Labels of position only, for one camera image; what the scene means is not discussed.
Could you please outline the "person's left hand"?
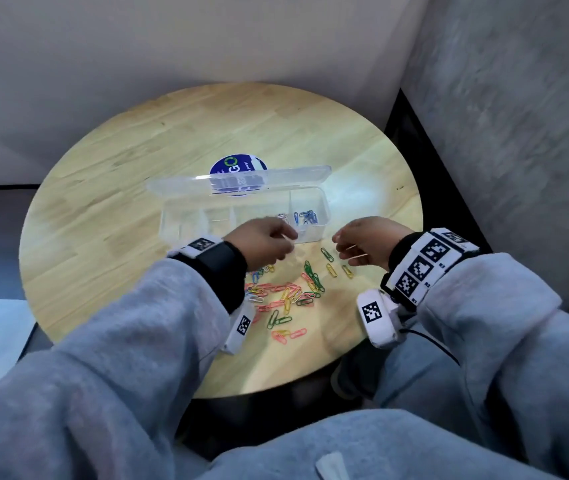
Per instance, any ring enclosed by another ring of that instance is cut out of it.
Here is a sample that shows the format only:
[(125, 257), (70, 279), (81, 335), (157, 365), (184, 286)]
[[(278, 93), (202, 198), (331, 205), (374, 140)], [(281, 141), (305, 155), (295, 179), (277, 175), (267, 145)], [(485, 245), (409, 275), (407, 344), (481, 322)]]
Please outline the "person's left hand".
[(262, 260), (262, 218), (278, 217), (251, 219), (223, 237), (223, 241), (230, 243), (241, 252), (248, 271), (257, 271), (261, 267), (278, 262)]

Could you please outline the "person's right hand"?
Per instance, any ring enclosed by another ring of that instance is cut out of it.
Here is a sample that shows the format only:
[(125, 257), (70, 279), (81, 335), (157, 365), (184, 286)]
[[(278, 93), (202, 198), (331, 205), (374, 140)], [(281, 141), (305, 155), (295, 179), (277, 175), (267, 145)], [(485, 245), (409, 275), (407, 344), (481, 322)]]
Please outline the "person's right hand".
[(392, 251), (403, 238), (414, 233), (413, 230), (396, 221), (378, 216), (361, 217), (345, 226), (362, 227), (365, 253), (369, 254), (369, 259), (365, 260), (364, 266), (380, 267), (386, 272), (389, 271), (388, 263)]

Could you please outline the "person's left forearm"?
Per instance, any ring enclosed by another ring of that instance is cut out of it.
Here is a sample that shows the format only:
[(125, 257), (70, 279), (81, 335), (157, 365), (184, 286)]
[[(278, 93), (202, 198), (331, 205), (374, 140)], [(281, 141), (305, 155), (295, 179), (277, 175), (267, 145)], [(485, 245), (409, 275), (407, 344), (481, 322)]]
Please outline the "person's left forearm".
[(0, 480), (173, 480), (178, 424), (241, 306), (247, 264), (200, 238), (0, 379)]

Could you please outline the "person's right forearm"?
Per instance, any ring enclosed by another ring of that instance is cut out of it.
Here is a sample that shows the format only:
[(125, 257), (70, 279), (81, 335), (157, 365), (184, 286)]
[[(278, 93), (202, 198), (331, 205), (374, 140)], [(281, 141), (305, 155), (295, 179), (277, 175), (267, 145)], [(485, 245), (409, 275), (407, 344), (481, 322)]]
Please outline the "person's right forearm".
[[(403, 238), (392, 251), (390, 266), (398, 264), (410, 245), (423, 233)], [(495, 341), (493, 333), (500, 327), (511, 326), (515, 340), (519, 328), (541, 326), (546, 331), (546, 349), (555, 359), (543, 372), (559, 375), (560, 398), (550, 399), (547, 412), (563, 417), (569, 428), (569, 314), (561, 309), (561, 299), (541, 278), (504, 253), (480, 254), (459, 262), (428, 291), (416, 307), (416, 318), (440, 319), (445, 328), (469, 326), (467, 333), (476, 346), (488, 346)], [(569, 444), (564, 450), (569, 453)], [(560, 475), (569, 480), (569, 474)]]

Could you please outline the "clear plastic compartment box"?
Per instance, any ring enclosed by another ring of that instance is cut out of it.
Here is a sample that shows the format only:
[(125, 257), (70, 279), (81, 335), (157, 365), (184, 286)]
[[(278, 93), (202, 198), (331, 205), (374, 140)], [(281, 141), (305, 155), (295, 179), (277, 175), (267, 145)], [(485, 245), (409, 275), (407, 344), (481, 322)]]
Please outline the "clear plastic compartment box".
[[(181, 247), (203, 235), (222, 237), (237, 226), (260, 217), (279, 217), (298, 233), (296, 243), (317, 242), (330, 222), (321, 188), (331, 176), (330, 166), (271, 169), (261, 172), (264, 186), (248, 193), (214, 193), (211, 175), (150, 180), (148, 191), (162, 201), (159, 237)], [(313, 210), (317, 225), (297, 226), (294, 212)]]

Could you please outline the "pile of coloured paper clips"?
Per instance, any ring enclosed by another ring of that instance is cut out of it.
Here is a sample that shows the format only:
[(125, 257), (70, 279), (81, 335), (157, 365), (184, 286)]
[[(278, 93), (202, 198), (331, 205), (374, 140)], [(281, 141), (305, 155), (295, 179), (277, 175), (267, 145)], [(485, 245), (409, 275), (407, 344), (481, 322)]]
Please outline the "pile of coloured paper clips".
[(325, 246), (304, 255), (292, 268), (268, 265), (247, 274), (245, 297), (256, 311), (254, 324), (262, 325), (273, 341), (285, 346), (302, 339), (312, 320), (333, 313), (348, 297), (352, 270)]

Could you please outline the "round blue sticker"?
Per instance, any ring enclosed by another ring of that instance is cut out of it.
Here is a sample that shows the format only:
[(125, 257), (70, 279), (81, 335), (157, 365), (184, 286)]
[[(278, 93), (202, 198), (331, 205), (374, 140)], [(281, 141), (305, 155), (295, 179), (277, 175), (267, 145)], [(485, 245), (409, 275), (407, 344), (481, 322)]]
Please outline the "round blue sticker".
[(214, 193), (248, 193), (263, 188), (265, 180), (261, 172), (267, 165), (256, 155), (235, 153), (227, 155), (210, 168), (210, 183)]

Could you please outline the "white marker wrist band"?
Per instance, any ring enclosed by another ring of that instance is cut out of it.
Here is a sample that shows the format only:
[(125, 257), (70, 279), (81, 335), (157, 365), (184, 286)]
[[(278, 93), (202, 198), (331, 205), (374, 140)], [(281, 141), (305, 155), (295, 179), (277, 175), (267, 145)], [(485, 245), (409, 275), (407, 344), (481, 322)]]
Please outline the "white marker wrist band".
[(390, 266), (381, 289), (405, 308), (416, 308), (429, 290), (459, 262), (481, 254), (481, 249), (447, 228), (433, 228), (410, 245)]

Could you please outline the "grey trousers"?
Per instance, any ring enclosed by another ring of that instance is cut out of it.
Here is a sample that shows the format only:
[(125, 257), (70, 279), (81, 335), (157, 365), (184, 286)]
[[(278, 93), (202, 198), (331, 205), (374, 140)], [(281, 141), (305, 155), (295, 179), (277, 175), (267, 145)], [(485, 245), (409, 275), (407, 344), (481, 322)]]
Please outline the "grey trousers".
[(347, 390), (391, 401), (395, 394), (458, 397), (447, 420), (435, 406), (421, 404), (443, 424), (465, 429), (473, 420), (488, 448), (440, 428), (405, 410), (375, 409), (345, 413), (306, 426), (253, 448), (225, 452), (208, 464), (186, 449), (175, 452), (173, 480), (312, 480), (318, 463), (341, 454), (352, 480), (549, 480), (569, 474), (569, 428), (559, 413), (548, 413), (550, 399), (560, 398), (559, 375), (543, 372), (555, 359), (546, 349), (541, 326), (500, 327), (495, 341), (476, 346), (469, 326), (445, 328), (440, 319), (423, 319), (426, 330), (443, 341), (463, 364), (460, 391), (455, 369), (429, 369), (437, 355), (425, 344), (408, 340), (388, 351), (360, 344), (342, 362), (339, 380)]

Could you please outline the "white drawstring end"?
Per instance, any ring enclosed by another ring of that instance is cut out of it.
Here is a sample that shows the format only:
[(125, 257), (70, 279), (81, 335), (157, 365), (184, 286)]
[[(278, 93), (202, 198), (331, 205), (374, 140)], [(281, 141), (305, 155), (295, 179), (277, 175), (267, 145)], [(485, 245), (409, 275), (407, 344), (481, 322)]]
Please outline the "white drawstring end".
[(339, 451), (323, 455), (316, 461), (315, 469), (320, 480), (350, 480), (343, 454)]

